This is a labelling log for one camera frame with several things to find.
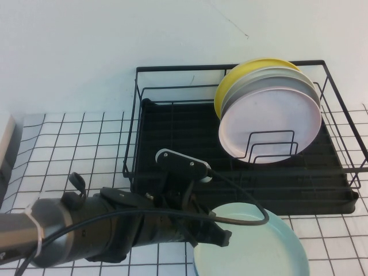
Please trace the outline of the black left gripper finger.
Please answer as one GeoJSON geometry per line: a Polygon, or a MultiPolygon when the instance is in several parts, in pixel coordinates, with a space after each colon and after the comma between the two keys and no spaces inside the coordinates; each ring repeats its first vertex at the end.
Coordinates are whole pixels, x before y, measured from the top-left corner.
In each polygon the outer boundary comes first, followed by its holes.
{"type": "Polygon", "coordinates": [[[183,226],[183,234],[193,247],[202,244],[212,244],[227,247],[232,232],[221,229],[215,222],[189,222],[183,226]]]}

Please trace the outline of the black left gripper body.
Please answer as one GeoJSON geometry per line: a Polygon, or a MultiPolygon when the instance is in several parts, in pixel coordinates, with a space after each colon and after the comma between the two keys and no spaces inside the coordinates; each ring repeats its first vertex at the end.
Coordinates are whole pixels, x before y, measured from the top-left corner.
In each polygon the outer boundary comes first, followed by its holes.
{"type": "MultiPolygon", "coordinates": [[[[203,208],[193,194],[192,183],[158,188],[155,192],[155,207],[209,217],[209,209],[203,208]]],[[[167,214],[155,216],[155,222],[158,227],[214,227],[216,225],[213,220],[169,216],[167,214]]]]}

